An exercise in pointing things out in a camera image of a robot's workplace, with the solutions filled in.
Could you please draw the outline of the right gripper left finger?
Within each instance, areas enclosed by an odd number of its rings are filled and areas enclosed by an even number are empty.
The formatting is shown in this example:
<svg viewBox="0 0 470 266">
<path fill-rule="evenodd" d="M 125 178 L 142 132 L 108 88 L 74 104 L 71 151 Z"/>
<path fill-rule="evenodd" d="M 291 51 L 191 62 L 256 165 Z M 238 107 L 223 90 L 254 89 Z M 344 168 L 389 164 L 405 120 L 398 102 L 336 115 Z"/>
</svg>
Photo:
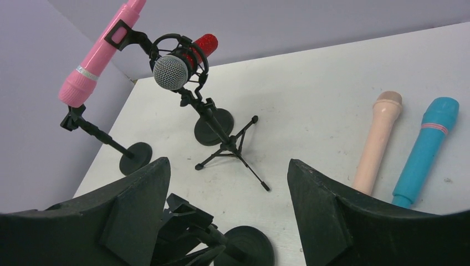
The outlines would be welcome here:
<svg viewBox="0 0 470 266">
<path fill-rule="evenodd" d="M 46 210 L 1 215 L 2 265 L 150 265 L 170 183 L 161 157 Z"/>
</svg>

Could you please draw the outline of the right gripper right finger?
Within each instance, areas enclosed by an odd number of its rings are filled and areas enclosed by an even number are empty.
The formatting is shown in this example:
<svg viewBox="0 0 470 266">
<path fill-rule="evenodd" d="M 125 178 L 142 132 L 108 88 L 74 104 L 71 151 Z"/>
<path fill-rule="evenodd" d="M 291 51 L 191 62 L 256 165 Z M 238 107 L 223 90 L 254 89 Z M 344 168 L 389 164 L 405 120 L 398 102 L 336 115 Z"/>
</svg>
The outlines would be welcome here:
<svg viewBox="0 0 470 266">
<path fill-rule="evenodd" d="M 307 265 L 468 265 L 469 212 L 398 207 L 299 159 L 287 181 Z"/>
</svg>

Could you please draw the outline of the beige microphone black stand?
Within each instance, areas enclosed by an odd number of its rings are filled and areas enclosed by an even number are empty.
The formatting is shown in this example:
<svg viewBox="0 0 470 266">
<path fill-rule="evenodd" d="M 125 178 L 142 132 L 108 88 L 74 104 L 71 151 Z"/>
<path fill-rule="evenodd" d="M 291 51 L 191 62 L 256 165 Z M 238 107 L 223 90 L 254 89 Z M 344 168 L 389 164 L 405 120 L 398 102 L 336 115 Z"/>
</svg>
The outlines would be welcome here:
<svg viewBox="0 0 470 266">
<path fill-rule="evenodd" d="M 251 226 L 226 233 L 213 216 L 172 193 L 167 198 L 151 265 L 274 265 L 269 238 Z"/>
</svg>

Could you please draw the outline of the teal microphone black stand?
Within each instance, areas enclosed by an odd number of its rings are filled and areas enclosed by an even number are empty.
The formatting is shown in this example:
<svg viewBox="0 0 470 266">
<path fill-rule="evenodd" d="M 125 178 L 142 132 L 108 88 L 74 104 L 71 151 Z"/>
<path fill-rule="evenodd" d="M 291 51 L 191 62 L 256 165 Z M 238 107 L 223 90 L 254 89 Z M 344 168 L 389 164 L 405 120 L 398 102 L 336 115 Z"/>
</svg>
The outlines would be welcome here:
<svg viewBox="0 0 470 266">
<path fill-rule="evenodd" d="M 68 131 L 78 128 L 95 137 L 104 145 L 109 145 L 122 154 L 119 162 L 120 172 L 128 176 L 140 168 L 146 166 L 152 158 L 152 148 L 145 142 L 137 142 L 128 148 L 116 142 L 109 134 L 100 130 L 96 125 L 86 121 L 82 114 L 86 110 L 85 105 L 78 108 L 68 106 L 68 113 L 60 123 L 60 126 Z"/>
</svg>

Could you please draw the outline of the pink microphone black stand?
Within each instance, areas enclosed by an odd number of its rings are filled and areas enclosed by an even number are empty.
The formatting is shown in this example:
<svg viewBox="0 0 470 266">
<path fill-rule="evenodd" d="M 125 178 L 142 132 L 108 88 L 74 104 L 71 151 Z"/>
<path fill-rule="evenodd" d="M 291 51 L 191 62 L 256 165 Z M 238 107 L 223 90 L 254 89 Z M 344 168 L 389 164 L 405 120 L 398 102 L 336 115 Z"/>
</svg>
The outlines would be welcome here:
<svg viewBox="0 0 470 266">
<path fill-rule="evenodd" d="M 138 44 L 142 50 L 149 56 L 149 65 L 152 69 L 152 63 L 150 59 L 151 46 L 153 42 L 149 40 L 147 35 L 143 32 L 135 30 L 131 31 L 131 34 L 124 39 L 123 48 L 126 48 L 130 44 Z M 176 47 L 177 41 L 174 39 L 164 40 L 159 44 L 159 48 L 163 49 L 162 55 L 166 54 L 167 50 L 172 50 Z M 205 129 L 210 129 L 212 134 L 218 138 L 219 142 L 223 142 L 224 139 L 228 138 L 226 127 L 222 126 L 216 119 L 217 108 L 215 107 L 211 99 L 203 100 L 200 93 L 201 89 L 197 89 L 197 83 L 187 83 L 182 89 L 172 91 L 181 95 L 180 105 L 185 107 L 191 105 L 195 111 L 199 114 L 200 118 L 195 125 L 195 137 L 196 140 L 207 146 L 209 139 L 208 135 L 204 134 Z"/>
</svg>

